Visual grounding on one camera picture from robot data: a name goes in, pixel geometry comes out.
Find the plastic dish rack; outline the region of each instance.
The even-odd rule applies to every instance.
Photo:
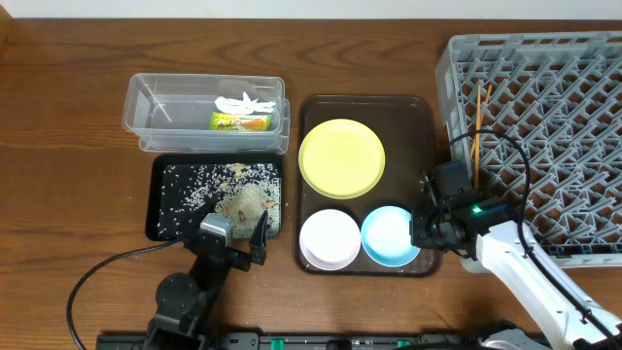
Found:
[[[528,153],[532,192],[526,220],[561,267],[622,266],[622,32],[455,36],[436,66],[449,138],[482,128]],[[520,155],[481,135],[480,185],[518,205]],[[468,159],[472,138],[451,149]],[[469,175],[474,164],[466,162]]]

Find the chopsticks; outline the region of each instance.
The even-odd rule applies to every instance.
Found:
[[[488,85],[488,92],[486,93],[486,100],[484,101],[484,103],[486,104],[486,107],[488,107],[488,101],[490,100],[490,92],[493,90],[493,85],[490,84]],[[478,115],[477,119],[481,122],[482,116]],[[473,158],[473,154],[475,153],[475,143],[473,142],[473,145],[470,147],[470,157]]]
[[[482,86],[477,85],[477,121],[475,122],[475,129],[479,130],[482,127]],[[477,152],[475,153],[475,179],[473,180],[473,187],[479,188],[479,134],[475,134],[475,143],[474,147],[477,148]]]
[[[490,92],[493,88],[493,85],[488,85],[488,93],[486,94],[486,104],[488,104],[488,100],[490,99]],[[482,128],[482,86],[480,84],[477,85],[477,121],[475,122],[475,129],[480,130]],[[475,142],[473,143],[473,147],[470,149],[470,156],[473,156],[475,153],[475,178],[473,179],[473,187],[479,188],[479,140],[480,134],[475,134]]]

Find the black wire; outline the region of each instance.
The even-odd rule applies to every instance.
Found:
[[[420,343],[400,346],[395,350],[427,350],[427,349],[447,349],[447,350],[480,350],[486,349],[475,344],[454,344],[454,343]]]
[[[473,137],[475,134],[492,134],[502,139],[505,139],[518,151],[518,153],[521,155],[521,158],[523,159],[523,162],[525,163],[524,164],[525,165],[525,191],[523,192],[523,198],[522,198],[521,206],[518,212],[518,225],[517,225],[518,239],[520,240],[521,245],[523,246],[523,249],[525,250],[525,253],[526,253],[525,258],[529,256],[529,258],[534,262],[534,265],[537,267],[537,269],[544,275],[544,277],[549,282],[551,282],[551,284],[562,294],[562,296],[564,296],[568,301],[570,301],[572,306],[574,306],[581,313],[581,316],[587,319],[588,321],[590,321],[590,323],[592,323],[594,327],[596,327],[597,330],[599,330],[604,336],[606,336],[607,340],[613,345],[614,348],[618,350],[622,350],[622,345],[618,343],[614,335],[596,318],[596,316],[594,316],[594,314],[592,314],[592,310],[584,307],[579,300],[575,299],[574,296],[571,295],[570,292],[566,290],[566,288],[562,286],[561,283],[558,282],[558,280],[537,259],[537,256],[534,253],[534,247],[527,244],[527,240],[525,239],[525,233],[523,232],[523,221],[525,219],[525,209],[527,207],[527,198],[529,197],[529,191],[530,191],[531,167],[529,166],[529,159],[527,158],[525,151],[511,137],[503,133],[496,132],[494,130],[475,130],[472,132],[464,133],[456,137],[455,139],[451,140],[449,142],[449,146],[452,146],[456,142],[464,139],[465,137],[468,137],[468,136]]]
[[[152,247],[141,248],[141,249],[136,249],[136,250],[133,250],[133,251],[117,254],[117,255],[112,256],[112,257],[106,259],[105,261],[100,262],[97,265],[95,265],[92,269],[90,269],[80,279],[80,281],[78,281],[78,283],[74,287],[73,291],[71,291],[71,294],[69,295],[69,299],[67,300],[67,326],[69,326],[69,333],[71,334],[71,337],[73,337],[74,341],[76,342],[76,345],[78,345],[78,348],[80,348],[81,350],[86,350],[85,345],[82,344],[82,342],[80,341],[80,337],[78,336],[78,333],[76,332],[76,326],[74,325],[74,318],[72,316],[72,309],[73,309],[73,305],[74,305],[74,298],[76,298],[76,294],[80,290],[80,287],[82,287],[82,285],[84,285],[86,280],[90,276],[92,276],[93,273],[97,272],[98,269],[104,267],[108,263],[111,263],[111,262],[119,260],[119,259],[135,256],[135,255],[138,255],[138,254],[149,253],[149,252],[152,252],[152,251],[156,251],[158,249],[170,247],[173,244],[178,243],[178,242],[180,242],[180,240],[172,240],[172,241],[169,241],[169,242],[166,242],[166,243],[162,243],[162,244],[158,244],[158,245],[155,245],[155,246],[152,246]]]

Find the snack package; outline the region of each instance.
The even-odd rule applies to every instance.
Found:
[[[243,116],[212,112],[210,130],[266,131],[271,121],[272,115]]]

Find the brown tray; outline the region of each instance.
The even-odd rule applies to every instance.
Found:
[[[300,253],[302,223],[320,210],[342,210],[350,214],[360,227],[367,214],[378,207],[395,205],[411,211],[426,200],[420,181],[423,180],[423,171],[432,170],[436,156],[432,110],[426,101],[414,96],[313,96],[305,101],[300,110],[298,142],[301,143],[304,136],[318,124],[333,119],[349,119],[371,128],[385,149],[385,170],[373,189],[362,196],[345,200],[328,198],[315,192],[298,171],[294,243],[296,263],[308,273],[322,275],[432,275],[440,267],[442,255],[430,249],[422,249],[409,264],[386,267],[373,261],[361,247],[352,263],[336,271],[321,270]]]

